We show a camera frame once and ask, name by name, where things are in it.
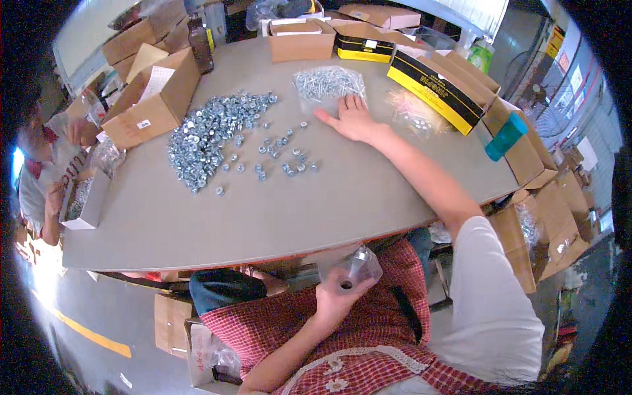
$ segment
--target white shirt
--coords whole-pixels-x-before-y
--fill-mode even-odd
[[[61,112],[46,124],[58,137],[52,143],[52,161],[42,163],[42,172],[35,178],[23,166],[20,174],[20,209],[39,234],[44,226],[44,206],[46,204],[46,188],[54,182],[62,181],[65,185],[83,170],[87,162],[87,153],[79,145],[71,144],[66,138],[65,126],[68,115]]]
[[[431,327],[428,343],[441,362],[486,382],[537,380],[544,326],[484,217],[467,220],[456,237],[450,297],[448,330],[436,336]],[[396,394],[439,391],[416,376],[375,392]]]

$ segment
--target white sleeve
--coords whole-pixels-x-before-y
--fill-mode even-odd
[[[22,216],[33,225],[35,232],[40,235],[44,226],[44,205],[46,200],[42,192],[37,188],[37,180],[28,172],[22,169],[20,174],[20,193],[18,201]]]
[[[450,328],[428,344],[440,360],[487,382],[537,380],[544,326],[484,217],[459,230],[450,297]]]

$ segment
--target worker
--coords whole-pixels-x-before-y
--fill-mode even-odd
[[[238,393],[452,394],[536,381],[544,326],[478,204],[432,159],[373,121],[359,97],[340,98],[338,109],[339,118],[322,109],[314,115],[388,158],[450,232],[451,319],[431,340],[423,269],[405,239],[377,252],[379,282],[350,295],[319,284],[265,298],[265,286],[251,277],[196,272],[190,291],[200,318],[241,358]],[[238,301],[245,303],[230,304]]]
[[[59,241],[59,211],[66,186],[86,164],[87,153],[82,146],[93,145],[98,132],[93,123],[65,112],[43,125],[38,104],[18,129],[18,147],[25,157],[20,174],[20,209],[47,244],[57,245]]]

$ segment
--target hand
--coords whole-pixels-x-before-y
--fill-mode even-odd
[[[94,144],[96,125],[85,118],[73,117],[66,126],[66,137],[75,145],[89,146]]]
[[[376,133],[388,128],[388,125],[372,120],[364,101],[355,95],[342,96],[338,99],[340,119],[327,114],[327,111],[322,108],[314,110],[313,114],[341,135],[356,142],[368,143]]]
[[[52,183],[46,188],[46,204],[44,212],[47,216],[56,216],[64,202],[64,184]]]
[[[333,268],[327,276],[327,286],[319,284],[316,287],[316,314],[311,319],[327,336],[338,329],[353,304],[375,284],[375,279],[367,279],[356,285],[357,292],[338,294],[331,289],[340,286],[338,279],[341,274],[344,274],[344,269]]]

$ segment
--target gray table surface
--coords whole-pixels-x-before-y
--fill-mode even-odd
[[[243,174],[218,172],[206,189],[192,195],[167,162],[170,133],[128,152],[105,198],[101,222],[94,230],[66,230],[63,265],[103,271],[194,269],[256,262],[304,254],[427,224],[435,218],[397,169],[372,147],[351,142],[301,112],[293,74],[322,65],[363,74],[371,115],[391,123],[385,103],[397,84],[386,77],[387,64],[340,60],[272,64],[267,41],[257,38],[217,49],[215,70],[201,78],[191,108],[213,95],[275,91],[279,103],[262,120],[272,128],[248,131],[239,149]],[[306,130],[299,130],[308,121]],[[449,171],[478,202],[515,191],[507,162],[492,162],[483,150],[491,139],[479,124],[468,136],[448,132],[421,139],[392,124],[394,130]],[[295,137],[278,159],[257,151],[267,136]],[[287,177],[281,164],[291,148],[305,151],[320,166],[318,173]],[[262,163],[267,180],[253,171]],[[226,194],[218,197],[215,187]]]

